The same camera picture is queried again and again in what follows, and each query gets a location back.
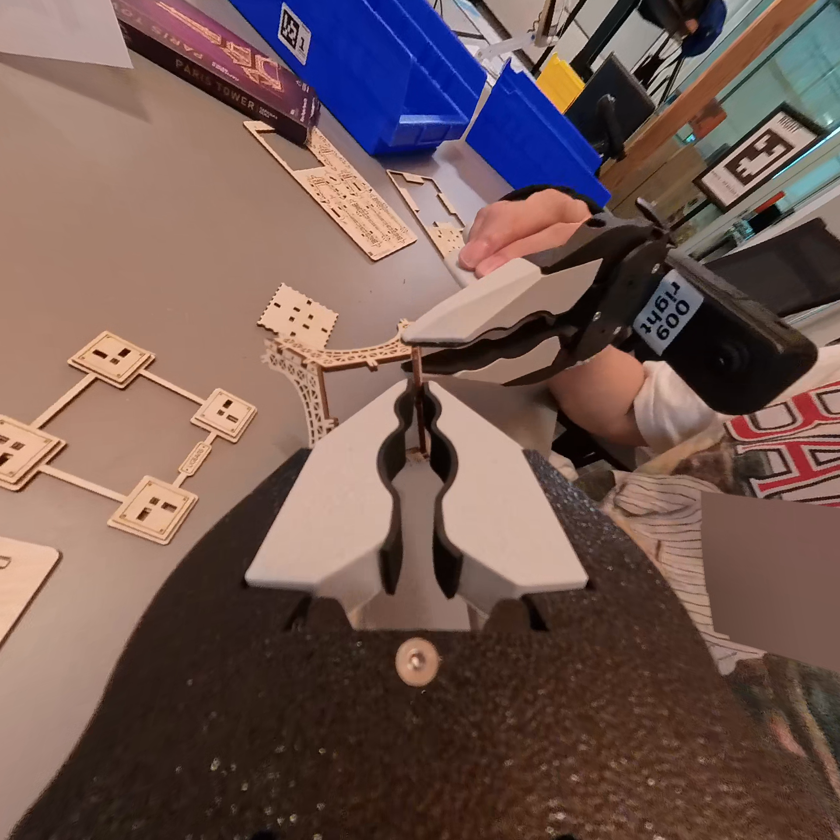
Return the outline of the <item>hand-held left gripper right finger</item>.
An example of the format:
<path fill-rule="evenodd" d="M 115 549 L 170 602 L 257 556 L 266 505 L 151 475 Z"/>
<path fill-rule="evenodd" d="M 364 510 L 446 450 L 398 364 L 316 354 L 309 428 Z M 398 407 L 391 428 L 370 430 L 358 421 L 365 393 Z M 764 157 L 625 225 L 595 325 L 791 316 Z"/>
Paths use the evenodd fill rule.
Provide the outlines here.
<path fill-rule="evenodd" d="M 588 575 L 526 458 L 494 424 L 425 385 L 438 586 L 481 613 L 524 595 L 585 588 Z"/>

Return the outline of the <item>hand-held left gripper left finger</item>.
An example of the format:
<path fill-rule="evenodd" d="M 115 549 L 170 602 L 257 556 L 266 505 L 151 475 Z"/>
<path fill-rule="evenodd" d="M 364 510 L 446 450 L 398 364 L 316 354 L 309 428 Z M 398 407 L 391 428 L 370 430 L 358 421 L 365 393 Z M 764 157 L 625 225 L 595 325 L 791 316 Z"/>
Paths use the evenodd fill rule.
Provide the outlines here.
<path fill-rule="evenodd" d="M 403 566 L 401 499 L 415 385 L 392 386 L 311 449 L 245 573 L 251 587 L 338 601 L 348 614 L 393 595 Z"/>

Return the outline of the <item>wooden lattice tower arch assembly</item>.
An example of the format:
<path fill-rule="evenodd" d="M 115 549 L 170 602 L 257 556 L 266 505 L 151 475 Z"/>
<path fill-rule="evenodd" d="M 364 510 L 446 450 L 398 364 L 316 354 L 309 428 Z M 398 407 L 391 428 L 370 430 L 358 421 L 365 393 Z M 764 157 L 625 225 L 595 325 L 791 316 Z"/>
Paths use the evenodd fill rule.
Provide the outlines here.
<path fill-rule="evenodd" d="M 309 448 L 340 424 L 329 410 L 324 375 L 358 369 L 376 372 L 382 366 L 409 361 L 412 350 L 404 343 L 403 335 L 412 325 L 413 322 L 402 319 L 397 323 L 395 336 L 388 341 L 349 350 L 315 349 L 286 337 L 265 341 L 261 360 L 294 385 L 308 426 Z"/>

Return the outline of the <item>person's right forearm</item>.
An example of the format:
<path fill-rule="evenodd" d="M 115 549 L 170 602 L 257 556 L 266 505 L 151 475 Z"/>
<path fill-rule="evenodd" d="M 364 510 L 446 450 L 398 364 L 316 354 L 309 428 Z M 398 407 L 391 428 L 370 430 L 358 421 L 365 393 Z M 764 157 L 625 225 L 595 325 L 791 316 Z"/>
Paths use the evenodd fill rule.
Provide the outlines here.
<path fill-rule="evenodd" d="M 613 346 L 548 380 L 561 412 L 587 433 L 613 445 L 646 445 L 634 403 L 645 382 L 642 363 Z"/>

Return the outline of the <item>grey desk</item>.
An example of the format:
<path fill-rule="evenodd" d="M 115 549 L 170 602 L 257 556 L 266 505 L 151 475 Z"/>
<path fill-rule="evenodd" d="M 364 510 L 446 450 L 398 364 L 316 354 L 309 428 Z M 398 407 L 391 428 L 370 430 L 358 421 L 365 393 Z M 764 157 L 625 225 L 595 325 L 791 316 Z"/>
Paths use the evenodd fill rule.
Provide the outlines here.
<path fill-rule="evenodd" d="M 33 422 L 83 374 L 100 332 L 154 353 L 150 372 L 257 415 L 185 487 L 165 546 L 108 526 L 116 500 L 39 475 L 2 491 L 2 535 L 61 558 L 2 645 L 2 838 L 75 747 L 157 592 L 196 541 L 307 443 L 295 388 L 261 361 L 257 320 L 287 283 L 339 314 L 329 346 L 390 339 L 456 292 L 384 168 L 428 172 L 471 222 L 509 186 L 458 141 L 371 158 L 320 127 L 416 243 L 368 260 L 244 127 L 244 116 L 133 56 L 131 70 L 2 57 L 2 414 Z"/>

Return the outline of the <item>person's right hand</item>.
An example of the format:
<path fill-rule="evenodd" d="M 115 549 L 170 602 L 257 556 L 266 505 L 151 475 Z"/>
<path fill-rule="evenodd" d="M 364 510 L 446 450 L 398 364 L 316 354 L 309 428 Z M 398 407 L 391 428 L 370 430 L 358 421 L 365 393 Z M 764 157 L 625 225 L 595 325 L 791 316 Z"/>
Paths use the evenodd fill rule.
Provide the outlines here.
<path fill-rule="evenodd" d="M 575 191 L 537 185 L 482 208 L 456 265 L 476 278 L 517 258 L 564 246 L 602 206 Z"/>

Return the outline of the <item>cut-out wooden puzzle sheet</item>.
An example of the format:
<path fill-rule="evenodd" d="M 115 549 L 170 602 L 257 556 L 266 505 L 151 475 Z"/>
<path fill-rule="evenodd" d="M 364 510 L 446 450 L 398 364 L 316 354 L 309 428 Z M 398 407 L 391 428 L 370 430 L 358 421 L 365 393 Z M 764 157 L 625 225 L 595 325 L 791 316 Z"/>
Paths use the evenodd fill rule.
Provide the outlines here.
<path fill-rule="evenodd" d="M 442 257 L 448 257 L 465 243 L 466 224 L 453 202 L 428 175 L 386 169 L 406 208 Z"/>

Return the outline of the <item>long wooden puzzle sheet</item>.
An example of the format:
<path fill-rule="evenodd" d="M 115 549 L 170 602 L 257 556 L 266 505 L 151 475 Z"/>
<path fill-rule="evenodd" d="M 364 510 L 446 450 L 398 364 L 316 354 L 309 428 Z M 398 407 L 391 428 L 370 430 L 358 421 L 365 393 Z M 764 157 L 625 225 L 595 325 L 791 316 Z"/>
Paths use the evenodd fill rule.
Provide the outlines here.
<path fill-rule="evenodd" d="M 312 129 L 306 141 L 306 148 L 319 165 L 296 170 L 268 142 L 268 137 L 277 136 L 269 125 L 245 121 L 244 127 L 372 261 L 417 241 L 412 230 L 320 129 Z"/>

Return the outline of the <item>wooden toothed square plate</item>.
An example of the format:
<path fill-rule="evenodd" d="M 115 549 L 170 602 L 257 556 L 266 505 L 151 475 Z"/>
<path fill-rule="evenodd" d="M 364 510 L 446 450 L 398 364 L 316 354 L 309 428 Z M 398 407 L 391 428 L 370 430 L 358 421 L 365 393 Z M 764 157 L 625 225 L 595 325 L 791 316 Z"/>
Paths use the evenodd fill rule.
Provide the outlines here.
<path fill-rule="evenodd" d="M 339 314 L 283 283 L 262 312 L 258 325 L 281 338 L 323 350 Z"/>

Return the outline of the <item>yellow plastic bin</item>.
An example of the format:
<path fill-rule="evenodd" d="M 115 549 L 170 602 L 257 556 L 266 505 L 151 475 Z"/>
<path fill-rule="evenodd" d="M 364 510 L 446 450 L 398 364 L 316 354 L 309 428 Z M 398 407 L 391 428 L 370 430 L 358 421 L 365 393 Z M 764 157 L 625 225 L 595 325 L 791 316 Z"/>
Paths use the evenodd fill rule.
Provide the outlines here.
<path fill-rule="evenodd" d="M 555 53 L 542 67 L 536 84 L 561 113 L 568 110 L 585 88 L 585 81 Z"/>

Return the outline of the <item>blue plastic bin with tag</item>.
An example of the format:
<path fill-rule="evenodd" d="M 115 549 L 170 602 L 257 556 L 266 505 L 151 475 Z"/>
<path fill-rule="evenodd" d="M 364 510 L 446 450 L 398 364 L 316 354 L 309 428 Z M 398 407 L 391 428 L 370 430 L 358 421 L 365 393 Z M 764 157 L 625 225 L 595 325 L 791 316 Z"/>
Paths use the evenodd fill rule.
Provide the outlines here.
<path fill-rule="evenodd" d="M 467 131 L 487 74 L 426 1 L 233 1 L 370 155 Z"/>

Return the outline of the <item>pale wooden board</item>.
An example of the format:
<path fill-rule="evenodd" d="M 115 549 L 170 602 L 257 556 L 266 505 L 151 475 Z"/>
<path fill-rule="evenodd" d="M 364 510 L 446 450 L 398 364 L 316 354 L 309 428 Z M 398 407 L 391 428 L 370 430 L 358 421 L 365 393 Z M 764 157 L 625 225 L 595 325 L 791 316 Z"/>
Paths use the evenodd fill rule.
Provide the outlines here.
<path fill-rule="evenodd" d="M 61 552 L 45 545 L 1 538 L 1 644 L 53 573 Z"/>

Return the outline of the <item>wooden pillar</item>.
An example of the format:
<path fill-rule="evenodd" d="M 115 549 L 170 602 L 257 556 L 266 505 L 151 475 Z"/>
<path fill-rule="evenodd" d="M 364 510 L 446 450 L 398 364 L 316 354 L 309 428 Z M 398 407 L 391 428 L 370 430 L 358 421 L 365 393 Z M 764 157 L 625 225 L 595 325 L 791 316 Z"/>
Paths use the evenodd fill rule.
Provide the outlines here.
<path fill-rule="evenodd" d="M 626 147 L 625 158 L 614 163 L 602 175 L 606 189 L 615 193 L 623 186 L 648 158 L 759 58 L 813 4 L 813 1 L 772 2 L 676 100 L 647 121 L 644 131 Z"/>

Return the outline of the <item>dark purple puzzle box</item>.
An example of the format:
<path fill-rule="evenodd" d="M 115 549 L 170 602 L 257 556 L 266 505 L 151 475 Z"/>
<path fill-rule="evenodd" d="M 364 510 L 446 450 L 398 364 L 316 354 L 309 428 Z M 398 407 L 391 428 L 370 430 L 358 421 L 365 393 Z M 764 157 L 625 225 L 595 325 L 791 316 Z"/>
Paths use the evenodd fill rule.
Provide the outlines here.
<path fill-rule="evenodd" d="M 315 90 L 186 1 L 113 1 L 126 46 L 212 98 L 304 146 L 320 120 Z"/>

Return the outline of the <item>wooden four-square base frame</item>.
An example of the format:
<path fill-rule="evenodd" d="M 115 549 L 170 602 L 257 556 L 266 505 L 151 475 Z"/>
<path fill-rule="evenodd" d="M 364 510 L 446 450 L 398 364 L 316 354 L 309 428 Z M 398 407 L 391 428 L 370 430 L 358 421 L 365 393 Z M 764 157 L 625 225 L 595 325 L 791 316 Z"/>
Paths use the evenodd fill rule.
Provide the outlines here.
<path fill-rule="evenodd" d="M 19 492 L 37 476 L 48 476 L 118 502 L 108 519 L 112 529 L 158 545 L 171 543 L 198 502 L 198 495 L 184 488 L 185 482 L 204 465 L 216 441 L 239 442 L 256 418 L 257 408 L 224 388 L 216 388 L 208 396 L 190 392 L 152 372 L 155 359 L 153 351 L 110 330 L 100 332 L 73 353 L 67 363 L 81 378 L 66 393 L 30 422 L 1 416 L 2 489 Z M 194 404 L 190 424 L 205 434 L 177 467 L 174 479 L 144 476 L 131 491 L 121 493 L 55 467 L 67 441 L 50 433 L 49 423 L 96 382 L 123 392 L 142 379 Z"/>

